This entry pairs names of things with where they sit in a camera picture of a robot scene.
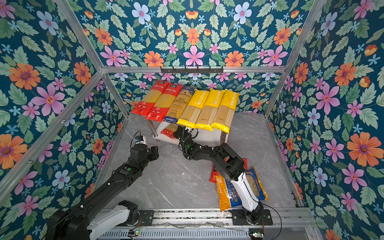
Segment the red macaroni bag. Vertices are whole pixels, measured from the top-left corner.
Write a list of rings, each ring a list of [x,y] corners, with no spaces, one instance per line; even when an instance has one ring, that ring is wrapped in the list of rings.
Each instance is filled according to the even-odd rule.
[[[167,125],[162,131],[161,134],[170,138],[170,139],[177,139],[174,137],[174,133],[178,130],[177,124],[169,124]]]

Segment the yellow Pastatime spaghetti bag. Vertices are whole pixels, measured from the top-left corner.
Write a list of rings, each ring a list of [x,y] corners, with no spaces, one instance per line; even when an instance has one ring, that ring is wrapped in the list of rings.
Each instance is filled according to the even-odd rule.
[[[196,90],[177,124],[194,129],[210,92]]]

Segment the amber blue spaghetti bag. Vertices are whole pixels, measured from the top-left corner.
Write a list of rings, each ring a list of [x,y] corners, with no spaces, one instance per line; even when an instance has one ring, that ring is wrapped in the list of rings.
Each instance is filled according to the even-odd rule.
[[[171,104],[171,107],[166,113],[163,122],[176,124],[179,118],[182,116],[195,91],[196,89],[193,87],[183,86],[182,90]]]

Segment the red spaghetti bag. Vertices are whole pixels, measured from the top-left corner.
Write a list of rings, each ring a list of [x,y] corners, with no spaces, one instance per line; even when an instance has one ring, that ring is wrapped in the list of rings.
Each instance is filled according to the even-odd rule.
[[[152,107],[148,115],[146,116],[146,119],[161,122],[166,116],[168,110],[170,109],[171,105],[175,101],[182,88],[183,87],[180,85],[168,85],[165,91],[156,101],[155,105]]]
[[[169,85],[169,82],[157,81],[144,98],[135,106],[131,113],[140,116],[147,116]]]

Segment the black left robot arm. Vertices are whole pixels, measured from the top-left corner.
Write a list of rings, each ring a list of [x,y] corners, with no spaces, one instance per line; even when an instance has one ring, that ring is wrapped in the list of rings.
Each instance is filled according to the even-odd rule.
[[[138,218],[137,205],[122,201],[115,209],[97,218],[97,214],[119,193],[142,176],[148,163],[159,158],[157,146],[136,144],[127,162],[86,199],[66,211],[56,211],[48,220],[44,240],[95,240],[116,225]]]

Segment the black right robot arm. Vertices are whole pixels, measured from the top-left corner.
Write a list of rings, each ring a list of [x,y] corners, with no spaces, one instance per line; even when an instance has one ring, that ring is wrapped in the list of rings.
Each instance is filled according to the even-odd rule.
[[[174,137],[180,141],[181,151],[187,160],[211,161],[220,175],[233,184],[250,224],[254,225],[261,220],[264,206],[251,189],[243,159],[228,144],[223,143],[217,147],[197,144],[187,128],[182,126],[178,126]]]

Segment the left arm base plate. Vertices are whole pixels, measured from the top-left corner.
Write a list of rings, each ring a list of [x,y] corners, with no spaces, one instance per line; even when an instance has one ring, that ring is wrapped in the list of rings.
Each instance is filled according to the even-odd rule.
[[[154,210],[137,210],[134,211],[133,219],[127,221],[128,226],[133,227],[149,227],[152,226],[154,220]]]

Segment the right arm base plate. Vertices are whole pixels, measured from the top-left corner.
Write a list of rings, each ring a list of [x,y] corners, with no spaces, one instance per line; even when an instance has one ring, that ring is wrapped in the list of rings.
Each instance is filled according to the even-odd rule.
[[[243,209],[230,210],[234,226],[272,226],[271,212],[263,209],[257,215]]]

